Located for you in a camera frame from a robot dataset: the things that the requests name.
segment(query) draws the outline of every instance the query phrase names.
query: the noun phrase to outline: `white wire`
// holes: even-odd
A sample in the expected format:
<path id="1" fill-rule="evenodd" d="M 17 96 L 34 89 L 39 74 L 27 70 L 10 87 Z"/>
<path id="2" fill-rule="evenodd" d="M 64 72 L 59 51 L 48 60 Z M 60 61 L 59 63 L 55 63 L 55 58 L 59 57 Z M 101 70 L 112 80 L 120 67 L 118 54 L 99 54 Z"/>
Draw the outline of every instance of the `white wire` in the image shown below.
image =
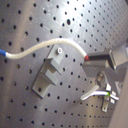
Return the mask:
<path id="1" fill-rule="evenodd" d="M 114 100 L 119 100 L 119 97 L 116 97 L 116 96 L 114 96 L 112 94 L 110 94 L 110 97 L 113 98 Z"/>
<path id="2" fill-rule="evenodd" d="M 86 100 L 86 99 L 89 98 L 90 95 L 91 95 L 92 93 L 94 93 L 98 88 L 99 88 L 99 86 L 98 86 L 98 85 L 95 85 L 90 91 L 88 91 L 87 93 L 85 93 L 84 95 L 82 95 L 82 96 L 80 97 L 80 99 L 81 99 L 81 100 Z"/>
<path id="3" fill-rule="evenodd" d="M 68 44 L 68 45 L 74 47 L 82 55 L 83 58 L 87 55 L 86 52 L 83 50 L 83 48 L 80 47 L 76 42 L 74 42 L 70 39 L 56 38 L 56 39 L 44 41 L 37 45 L 34 45 L 33 47 L 27 49 L 26 51 L 24 51 L 22 53 L 11 54 L 11 53 L 6 52 L 6 57 L 9 59 L 20 59 L 20 58 L 23 58 L 23 57 L 27 56 L 28 54 L 30 54 L 42 47 L 53 45 L 53 44 Z"/>
<path id="4" fill-rule="evenodd" d="M 90 95 L 87 95 L 86 97 L 81 97 L 81 100 L 86 100 L 87 98 L 89 98 L 90 96 L 93 96 L 93 95 L 103 95 L 103 96 L 107 96 L 109 95 L 108 92 L 106 91 L 94 91 L 92 92 Z M 110 97 L 113 98 L 114 100 L 119 100 L 119 97 L 116 97 L 112 94 L 110 94 Z"/>

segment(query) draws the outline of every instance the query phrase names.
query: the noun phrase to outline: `pegboard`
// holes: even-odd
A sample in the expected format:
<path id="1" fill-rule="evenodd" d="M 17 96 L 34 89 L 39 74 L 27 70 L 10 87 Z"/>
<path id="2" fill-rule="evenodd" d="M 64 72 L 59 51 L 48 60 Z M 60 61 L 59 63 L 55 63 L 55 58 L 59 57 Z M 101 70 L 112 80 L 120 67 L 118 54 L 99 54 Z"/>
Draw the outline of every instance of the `pegboard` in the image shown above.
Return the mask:
<path id="1" fill-rule="evenodd" d="M 1 0 L 0 48 L 19 53 L 53 38 L 69 38 L 87 53 L 125 42 L 128 5 L 125 0 Z M 41 99 L 32 91 L 36 75 L 52 46 L 22 59 L 0 56 L 0 127 L 3 128 L 107 128 L 115 105 L 101 111 L 102 97 L 80 101 L 94 86 L 83 59 L 70 46 L 65 52 L 59 82 Z"/>

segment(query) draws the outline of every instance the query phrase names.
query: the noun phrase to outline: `bolt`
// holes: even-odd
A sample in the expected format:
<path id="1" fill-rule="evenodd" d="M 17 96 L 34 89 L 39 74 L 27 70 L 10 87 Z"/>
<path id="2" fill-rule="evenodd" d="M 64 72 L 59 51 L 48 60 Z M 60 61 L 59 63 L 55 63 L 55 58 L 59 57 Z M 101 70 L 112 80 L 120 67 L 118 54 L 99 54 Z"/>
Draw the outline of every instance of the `bolt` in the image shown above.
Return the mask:
<path id="1" fill-rule="evenodd" d="M 63 52 L 62 48 L 59 47 L 59 48 L 57 49 L 57 53 L 58 53 L 58 54 L 61 54 L 62 52 Z"/>

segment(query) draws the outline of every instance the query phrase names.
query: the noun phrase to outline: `mounting bracket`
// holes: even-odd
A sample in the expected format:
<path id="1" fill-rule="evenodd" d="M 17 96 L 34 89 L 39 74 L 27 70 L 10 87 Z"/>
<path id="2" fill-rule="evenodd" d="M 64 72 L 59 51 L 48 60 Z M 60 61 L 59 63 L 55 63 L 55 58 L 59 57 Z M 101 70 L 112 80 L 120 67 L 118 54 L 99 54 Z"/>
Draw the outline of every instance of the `mounting bracket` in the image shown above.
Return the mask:
<path id="1" fill-rule="evenodd" d="M 57 85 L 58 79 L 55 77 L 55 72 L 59 74 L 63 72 L 60 67 L 60 62 L 63 59 L 64 52 L 59 45 L 54 45 L 47 59 L 44 62 L 41 70 L 33 85 L 33 91 L 43 98 L 50 86 L 50 84 Z"/>

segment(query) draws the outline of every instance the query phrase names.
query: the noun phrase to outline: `metal bracket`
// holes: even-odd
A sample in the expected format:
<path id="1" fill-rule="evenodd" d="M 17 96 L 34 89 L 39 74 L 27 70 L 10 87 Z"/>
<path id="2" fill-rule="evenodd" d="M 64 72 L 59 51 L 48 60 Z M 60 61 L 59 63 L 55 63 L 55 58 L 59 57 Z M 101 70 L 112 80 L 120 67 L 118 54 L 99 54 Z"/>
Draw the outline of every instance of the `metal bracket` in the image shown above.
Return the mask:
<path id="1" fill-rule="evenodd" d="M 58 79 L 54 75 L 55 72 L 57 71 L 59 74 L 63 72 L 59 64 L 63 59 L 64 52 L 60 50 L 62 49 L 59 47 L 59 45 L 53 46 L 34 82 L 32 89 L 41 98 L 45 96 L 50 84 L 57 85 Z"/>
<path id="2" fill-rule="evenodd" d="M 106 91 L 111 91 L 111 86 L 109 84 L 106 85 Z M 109 96 L 104 96 L 104 101 L 102 105 L 102 111 L 107 112 L 109 103 Z"/>

